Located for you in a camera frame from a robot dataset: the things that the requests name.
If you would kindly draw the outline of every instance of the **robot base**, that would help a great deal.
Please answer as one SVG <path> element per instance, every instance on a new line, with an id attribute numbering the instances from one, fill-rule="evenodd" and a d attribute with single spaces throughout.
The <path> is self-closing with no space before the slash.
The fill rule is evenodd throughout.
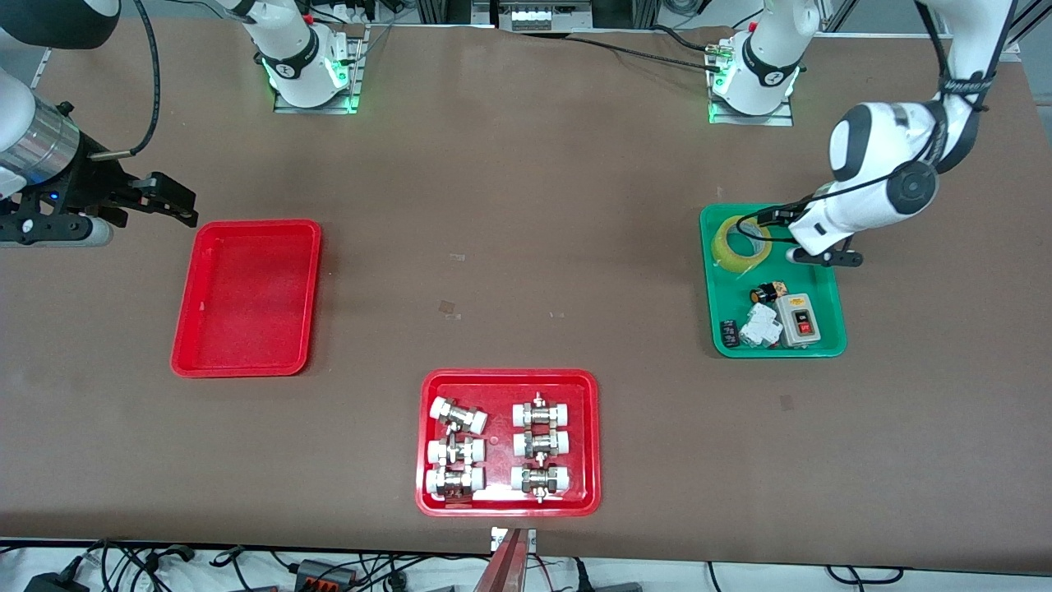
<path id="1" fill-rule="evenodd" d="M 351 60 L 350 65 L 333 70 L 336 76 L 346 76 L 348 83 L 331 99 L 315 107 L 298 107 L 288 103 L 275 90 L 274 111 L 280 114 L 316 114 L 316 115 L 353 115 L 358 113 L 358 103 L 362 96 L 362 78 L 365 76 L 365 53 L 369 47 L 369 29 L 365 27 L 362 37 L 347 37 L 347 49 L 344 56 Z"/>

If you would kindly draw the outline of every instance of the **brown mat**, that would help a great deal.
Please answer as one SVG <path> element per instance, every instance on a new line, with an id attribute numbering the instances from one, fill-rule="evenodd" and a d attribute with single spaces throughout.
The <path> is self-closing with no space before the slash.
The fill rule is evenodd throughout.
<path id="1" fill-rule="evenodd" d="M 238 25 L 157 30 L 161 125 L 125 166 L 195 188 L 203 222 L 322 222 L 311 361 L 171 373 L 194 237 L 173 220 L 0 253 L 3 534 L 482 552 L 502 523 L 554 555 L 1052 571 L 1052 158 L 1019 64 L 932 207 L 855 241 L 847 353 L 741 362 L 710 343 L 699 211 L 829 180 L 844 111 L 931 96 L 926 41 L 816 40 L 797 124 L 774 129 L 709 125 L 696 72 L 474 28 L 391 33 L 355 117 L 275 116 Z M 133 144 L 147 56 L 127 19 L 57 53 L 41 91 Z M 423 516 L 419 389 L 440 367 L 593 372 L 599 511 Z"/>

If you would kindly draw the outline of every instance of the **red tray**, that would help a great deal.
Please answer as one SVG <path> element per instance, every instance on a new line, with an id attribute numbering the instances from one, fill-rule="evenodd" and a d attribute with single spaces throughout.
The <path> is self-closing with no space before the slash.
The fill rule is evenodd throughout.
<path id="1" fill-rule="evenodd" d="M 551 460 L 567 467 L 570 488 L 549 496 L 544 504 L 511 489 L 511 468 L 526 462 L 515 457 L 512 434 L 522 428 L 511 425 L 511 406 L 533 400 L 540 391 L 548 403 L 566 404 L 569 415 L 570 452 Z M 424 381 L 420 402 L 417 446 L 417 506 L 428 516 L 587 516 L 599 508 L 601 498 L 599 455 L 599 385 L 583 370 L 436 370 Z M 482 437 L 486 442 L 486 489 L 464 501 L 444 502 L 424 487 L 427 443 L 446 433 L 445 426 L 431 420 L 436 397 L 454 400 L 460 407 L 478 407 L 489 414 Z"/>
<path id="2" fill-rule="evenodd" d="M 312 220 L 209 222 L 194 240 L 171 370 L 288 376 L 307 363 L 322 228 Z"/>

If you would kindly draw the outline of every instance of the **yellow tape roll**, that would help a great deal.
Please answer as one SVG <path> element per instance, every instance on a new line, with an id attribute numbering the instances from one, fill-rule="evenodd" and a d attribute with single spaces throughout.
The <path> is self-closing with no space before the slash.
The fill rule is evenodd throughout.
<path id="1" fill-rule="evenodd" d="M 712 237 L 712 258 L 716 260 L 716 263 L 719 263 L 721 267 L 735 273 L 744 273 L 745 271 L 755 267 L 771 253 L 770 242 L 756 240 L 754 238 L 749 238 L 749 242 L 752 243 L 753 249 L 753 253 L 749 257 L 739 254 L 733 248 L 730 247 L 730 243 L 727 242 L 728 234 L 742 233 L 737 231 L 737 228 L 735 227 L 735 224 L 741 218 L 741 216 L 728 218 L 724 223 L 720 224 L 720 229 L 717 229 L 716 234 Z M 768 231 L 767 228 L 757 225 L 751 220 L 742 222 L 742 227 L 749 233 L 762 236 L 764 238 L 771 237 L 771 232 Z"/>

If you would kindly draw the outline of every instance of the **cable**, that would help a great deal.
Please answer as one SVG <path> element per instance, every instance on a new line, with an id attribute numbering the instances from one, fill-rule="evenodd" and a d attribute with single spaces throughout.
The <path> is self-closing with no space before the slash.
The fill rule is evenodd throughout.
<path id="1" fill-rule="evenodd" d="M 578 564 L 578 592 L 595 592 L 591 580 L 588 579 L 588 570 L 585 568 L 585 563 L 581 560 L 581 557 L 573 557 L 573 562 Z"/>
<path id="2" fill-rule="evenodd" d="M 635 49 L 629 49 L 627 47 L 619 47 L 616 45 L 610 45 L 608 43 L 603 43 L 602 41 L 595 41 L 595 40 L 592 40 L 592 39 L 582 39 L 580 37 L 564 37 L 563 39 L 565 39 L 566 41 L 576 41 L 578 43 L 587 43 L 589 45 L 595 45 L 596 47 L 603 47 L 603 48 L 610 49 L 610 50 L 613 50 L 613 52 L 622 52 L 622 53 L 625 53 L 625 54 L 628 54 L 628 55 L 631 55 L 631 56 L 638 56 L 638 57 L 641 57 L 641 58 L 646 58 L 648 60 L 654 60 L 654 61 L 665 62 L 665 63 L 670 63 L 670 64 L 675 64 L 675 65 L 684 65 L 684 66 L 687 66 L 687 67 L 696 67 L 697 69 L 705 69 L 705 70 L 708 70 L 708 72 L 720 72 L 720 68 L 717 68 L 714 65 L 707 65 L 707 64 L 696 63 L 696 62 L 687 62 L 687 61 L 683 61 L 683 60 L 676 60 L 676 59 L 673 59 L 673 58 L 666 58 L 665 56 L 655 56 L 653 54 L 647 54 L 647 53 L 644 53 L 644 52 L 638 52 Z"/>
<path id="3" fill-rule="evenodd" d="M 844 569 L 848 570 L 848 572 L 851 573 L 851 577 L 853 577 L 854 579 L 847 579 L 836 575 L 836 572 L 833 571 L 834 567 L 843 567 Z M 841 584 L 844 584 L 845 586 L 857 586 L 858 592 L 866 592 L 866 586 L 887 586 L 889 584 L 895 584 L 896 581 L 902 579 L 904 575 L 906 575 L 906 568 L 888 568 L 888 569 L 893 569 L 897 573 L 895 573 L 895 575 L 887 579 L 864 579 L 858 576 L 858 572 L 855 571 L 855 569 L 851 566 L 826 566 L 826 573 L 829 574 L 829 577 L 835 579 Z"/>
<path id="4" fill-rule="evenodd" d="M 699 45 L 697 43 L 691 43 L 690 41 L 687 41 L 686 39 L 681 37 L 680 34 L 676 33 L 674 28 L 665 26 L 663 24 L 655 24 L 650 27 L 650 30 L 662 30 L 664 33 L 667 33 L 669 37 L 671 37 L 676 43 L 683 45 L 684 47 L 693 49 L 695 52 L 702 52 L 703 54 L 707 53 L 705 45 Z"/>
<path id="5" fill-rule="evenodd" d="M 164 0 L 164 1 L 175 2 L 176 4 L 196 4 L 198 6 L 204 6 L 205 8 L 211 11 L 211 14 L 216 15 L 219 18 L 223 18 L 223 15 L 219 14 L 219 11 L 213 8 L 211 5 L 209 5 L 207 2 L 202 2 L 201 0 Z"/>
<path id="6" fill-rule="evenodd" d="M 532 555 L 533 558 L 537 559 L 537 564 L 541 566 L 541 571 L 544 572 L 544 578 L 548 580 L 548 590 L 550 592 L 555 592 L 555 586 L 551 584 L 551 574 L 548 573 L 548 566 L 544 564 L 544 560 L 541 559 L 540 555 L 537 553 L 533 553 Z"/>
<path id="7" fill-rule="evenodd" d="M 720 589 L 720 583 L 716 581 L 716 570 L 712 567 L 712 562 L 705 562 L 709 566 L 709 577 L 712 579 L 712 588 L 715 588 L 716 592 L 723 592 Z"/>
<path id="8" fill-rule="evenodd" d="M 135 2 L 135 7 L 139 11 L 139 17 L 142 18 L 142 26 L 146 29 L 146 41 L 149 42 L 149 59 L 154 67 L 154 114 L 149 117 L 149 127 L 146 128 L 146 134 L 142 137 L 142 140 L 128 150 L 132 156 L 135 156 L 142 151 L 149 143 L 149 140 L 154 138 L 154 131 L 157 130 L 157 120 L 161 116 L 161 60 L 157 56 L 157 38 L 154 37 L 154 25 L 149 22 L 149 15 L 146 14 L 146 7 L 142 5 L 142 0 L 132 1 Z"/>
<path id="9" fill-rule="evenodd" d="M 737 27 L 742 26 L 743 24 L 745 24 L 747 21 L 751 20 L 753 17 L 758 17 L 760 13 L 763 13 L 763 12 L 764 12 L 764 9 L 761 8 L 761 9 L 756 11 L 755 13 L 752 13 L 751 15 L 749 15 L 749 16 L 745 17 L 744 19 L 737 21 L 736 23 L 730 25 L 730 27 L 731 28 L 737 28 Z"/>

